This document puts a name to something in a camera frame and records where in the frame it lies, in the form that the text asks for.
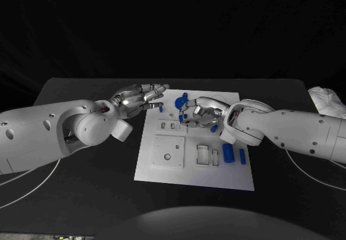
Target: white cloth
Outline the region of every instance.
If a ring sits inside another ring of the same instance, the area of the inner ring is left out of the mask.
[[[346,105],[332,89],[316,86],[309,89],[309,94],[319,114],[346,119]]]

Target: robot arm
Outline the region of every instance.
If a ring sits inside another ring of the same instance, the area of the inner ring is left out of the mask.
[[[274,110],[260,101],[244,99],[231,106],[209,98],[189,101],[180,114],[196,107],[187,127],[210,127],[223,123],[221,139],[258,146],[264,136],[283,149],[346,164],[346,120],[317,113]]]
[[[0,174],[35,169],[101,144],[110,135],[125,141],[130,119],[163,106],[167,84],[131,85],[110,100],[75,100],[32,106],[0,114]]]

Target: black table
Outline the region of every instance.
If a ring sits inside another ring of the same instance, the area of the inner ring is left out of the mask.
[[[167,83],[172,89],[238,92],[275,110],[317,113],[306,86],[296,79],[63,79],[52,78],[35,102],[45,105],[81,99],[107,100],[131,84]],[[127,120],[134,130],[125,142],[114,137],[78,151],[61,164],[42,187],[0,209],[0,231],[97,235],[137,215],[180,206],[245,209],[303,226],[332,239],[346,238],[346,192],[313,181],[287,153],[264,138],[249,146],[255,191],[134,181],[146,113]],[[300,167],[317,179],[346,187],[346,170],[327,160],[291,152]],[[56,162],[0,186],[0,206],[42,182]],[[0,182],[19,173],[0,176]]]

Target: small square plate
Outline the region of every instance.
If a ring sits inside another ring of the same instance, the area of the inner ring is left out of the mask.
[[[151,166],[183,169],[185,167],[185,142],[182,136],[154,136]]]

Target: black curtain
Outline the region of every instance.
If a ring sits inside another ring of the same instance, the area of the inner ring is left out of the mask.
[[[293,78],[343,98],[345,32],[343,0],[6,1],[0,111],[52,77]]]

